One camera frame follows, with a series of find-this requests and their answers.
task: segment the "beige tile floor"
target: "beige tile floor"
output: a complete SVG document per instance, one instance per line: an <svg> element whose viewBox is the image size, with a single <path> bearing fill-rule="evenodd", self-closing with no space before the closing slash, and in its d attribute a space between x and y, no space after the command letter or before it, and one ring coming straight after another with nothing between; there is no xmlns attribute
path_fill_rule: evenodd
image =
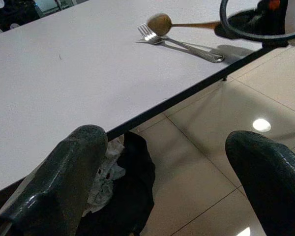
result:
<svg viewBox="0 0 295 236"><path fill-rule="evenodd" d="M143 236L265 236L224 151L254 130L295 152L295 47L277 49L135 129L156 164L155 207Z"/></svg>

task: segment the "white cloth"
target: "white cloth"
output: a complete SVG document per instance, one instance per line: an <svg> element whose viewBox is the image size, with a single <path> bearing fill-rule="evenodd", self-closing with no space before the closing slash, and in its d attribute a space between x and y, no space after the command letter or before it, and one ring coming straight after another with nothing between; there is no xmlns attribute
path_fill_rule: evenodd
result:
<svg viewBox="0 0 295 236"><path fill-rule="evenodd" d="M125 169L117 164L117 160L124 149L121 140L123 143L123 136L108 143L105 159L96 173L88 196L88 205L82 216L85 216L90 211L94 213L101 210L113 196L113 180L125 175Z"/></svg>

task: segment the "wooden spoon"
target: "wooden spoon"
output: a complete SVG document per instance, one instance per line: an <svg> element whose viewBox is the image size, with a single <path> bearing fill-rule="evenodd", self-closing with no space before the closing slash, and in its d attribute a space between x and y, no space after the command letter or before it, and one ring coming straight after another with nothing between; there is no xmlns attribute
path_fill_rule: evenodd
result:
<svg viewBox="0 0 295 236"><path fill-rule="evenodd" d="M171 27L195 27L215 29L218 24L220 24L220 21L197 24L172 24L171 18L165 13L156 14L147 21L147 26L150 27L151 30L154 31L158 36L166 35Z"/></svg>

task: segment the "metal fork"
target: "metal fork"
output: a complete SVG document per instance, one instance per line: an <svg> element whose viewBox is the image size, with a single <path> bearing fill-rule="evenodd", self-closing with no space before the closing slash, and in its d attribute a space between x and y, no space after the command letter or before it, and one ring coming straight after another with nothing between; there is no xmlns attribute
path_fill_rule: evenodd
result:
<svg viewBox="0 0 295 236"><path fill-rule="evenodd" d="M149 43L149 44L159 44L163 41L170 41L172 43L175 43L183 48L188 49L189 51L193 52L194 54L200 56L203 59L206 59L213 63L219 63L224 60L224 57L222 55L209 53L204 50L191 47L189 45L186 45L184 43L178 42L176 40L173 40L169 38L168 36L158 36L156 33L154 33L146 24L142 24L138 27L139 32L143 36L143 39L137 41L138 43Z"/></svg>

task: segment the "table top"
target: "table top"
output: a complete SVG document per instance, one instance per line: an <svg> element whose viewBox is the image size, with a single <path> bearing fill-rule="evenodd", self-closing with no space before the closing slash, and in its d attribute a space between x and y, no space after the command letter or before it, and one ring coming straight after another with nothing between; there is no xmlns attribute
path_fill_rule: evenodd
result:
<svg viewBox="0 0 295 236"><path fill-rule="evenodd" d="M240 2L228 12L258 1ZM0 34L0 190L29 174L78 126L111 131L259 50L260 43L192 28L168 35L222 52L223 63L135 43L136 27L155 13L173 23L214 21L219 3L90 0Z"/></svg>

